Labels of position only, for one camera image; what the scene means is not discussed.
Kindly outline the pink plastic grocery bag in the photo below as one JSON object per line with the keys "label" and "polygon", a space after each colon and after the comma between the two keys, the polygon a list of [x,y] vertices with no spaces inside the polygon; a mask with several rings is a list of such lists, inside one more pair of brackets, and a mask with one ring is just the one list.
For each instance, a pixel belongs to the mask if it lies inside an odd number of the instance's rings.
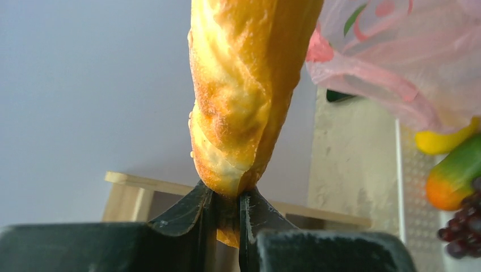
{"label": "pink plastic grocery bag", "polygon": [[458,131],[480,116],[480,2],[325,1],[306,66],[416,131]]}

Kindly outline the golden baguette bread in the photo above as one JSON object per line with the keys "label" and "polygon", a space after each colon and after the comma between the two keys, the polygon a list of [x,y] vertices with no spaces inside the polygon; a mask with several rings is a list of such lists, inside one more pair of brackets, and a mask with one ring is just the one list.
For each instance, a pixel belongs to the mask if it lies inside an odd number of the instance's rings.
{"label": "golden baguette bread", "polygon": [[235,199],[271,159],[322,1],[192,1],[191,157],[202,182]]}

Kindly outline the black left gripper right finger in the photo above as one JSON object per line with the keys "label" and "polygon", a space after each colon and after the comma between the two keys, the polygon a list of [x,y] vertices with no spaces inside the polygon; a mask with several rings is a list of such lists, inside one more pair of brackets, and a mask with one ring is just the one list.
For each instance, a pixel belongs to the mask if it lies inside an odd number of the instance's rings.
{"label": "black left gripper right finger", "polygon": [[416,271],[393,235],[299,229],[257,189],[239,197],[241,271]]}

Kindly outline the dark purple grapes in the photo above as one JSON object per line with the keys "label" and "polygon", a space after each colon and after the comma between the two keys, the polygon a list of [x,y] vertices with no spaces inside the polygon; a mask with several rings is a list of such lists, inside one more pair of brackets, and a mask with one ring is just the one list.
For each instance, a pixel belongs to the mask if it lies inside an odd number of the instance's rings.
{"label": "dark purple grapes", "polygon": [[446,242],[445,250],[455,259],[480,258],[480,178],[472,180],[474,192],[461,200],[461,208],[437,236]]}

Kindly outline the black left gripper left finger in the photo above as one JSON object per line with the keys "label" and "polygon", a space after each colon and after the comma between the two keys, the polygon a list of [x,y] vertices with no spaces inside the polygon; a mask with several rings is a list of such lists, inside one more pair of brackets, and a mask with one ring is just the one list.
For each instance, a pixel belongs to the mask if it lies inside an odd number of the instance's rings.
{"label": "black left gripper left finger", "polygon": [[198,183],[149,222],[1,228],[2,271],[210,271],[213,193]]}

